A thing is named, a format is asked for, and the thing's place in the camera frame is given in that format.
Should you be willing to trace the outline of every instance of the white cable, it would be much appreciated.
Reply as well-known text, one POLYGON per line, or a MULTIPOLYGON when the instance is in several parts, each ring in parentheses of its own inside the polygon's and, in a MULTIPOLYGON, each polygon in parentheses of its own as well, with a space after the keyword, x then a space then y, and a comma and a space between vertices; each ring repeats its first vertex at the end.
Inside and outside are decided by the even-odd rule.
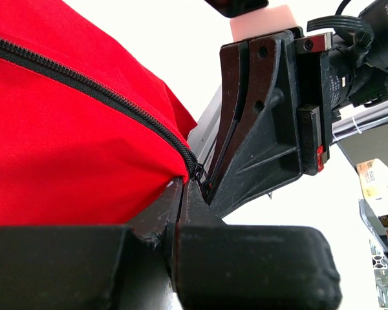
POLYGON ((332 135, 334 136, 334 142, 339 142, 339 138, 335 135, 333 131, 332 131, 332 135))
POLYGON ((360 128, 358 127, 358 124, 356 123, 355 117, 354 117, 354 116, 352 117, 352 122, 354 123, 354 126, 355 126, 356 130, 358 131, 358 134, 361 134, 362 131, 361 131, 360 128))
MULTIPOLYGON (((388 122, 388 115, 383 117, 383 118, 380 118, 380 119, 377 119, 375 121, 371 121, 369 123, 366 123, 364 125, 361 125, 360 127, 362 128, 362 130, 366 131, 366 130, 369 130, 369 129, 372 129, 372 128, 375 128, 377 127, 378 125, 384 125, 388 122)), ((352 130, 346 134, 340 134, 339 132, 333 132, 333 136, 338 138, 340 140, 343 140, 343 139, 346 139, 352 135, 354 135, 355 133, 357 133, 359 131, 357 130, 352 130)))

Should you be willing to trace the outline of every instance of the black plastic bracket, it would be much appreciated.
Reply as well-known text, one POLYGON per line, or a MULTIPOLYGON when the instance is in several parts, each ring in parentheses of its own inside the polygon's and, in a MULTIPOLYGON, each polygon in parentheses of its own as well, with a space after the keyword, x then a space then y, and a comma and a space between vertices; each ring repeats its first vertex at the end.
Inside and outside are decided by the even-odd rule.
POLYGON ((292 31, 221 48, 222 115, 206 201, 219 216, 302 175, 292 31))
POLYGON ((340 276, 309 227, 181 225, 175 262, 184 309, 335 310, 340 276))
POLYGON ((0 310, 171 309, 161 248, 124 225, 2 227, 0 310))

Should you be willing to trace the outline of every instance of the white background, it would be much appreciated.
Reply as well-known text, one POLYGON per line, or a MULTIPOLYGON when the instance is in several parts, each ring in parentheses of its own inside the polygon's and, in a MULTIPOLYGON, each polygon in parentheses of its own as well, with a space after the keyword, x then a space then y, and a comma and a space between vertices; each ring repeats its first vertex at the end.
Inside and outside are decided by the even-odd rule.
MULTIPOLYGON (((118 40, 162 78, 199 119, 221 83, 220 46, 232 41, 229 21, 203 0, 66 0, 118 40)), ((371 1, 353 0, 345 11, 358 15, 371 1)), ((332 15, 337 0, 271 0, 288 3, 299 25, 332 15)), ((307 225, 327 237, 341 274, 340 309, 377 309, 365 227, 359 219, 356 174, 338 150, 315 178, 274 192, 231 214, 229 223, 307 225)))

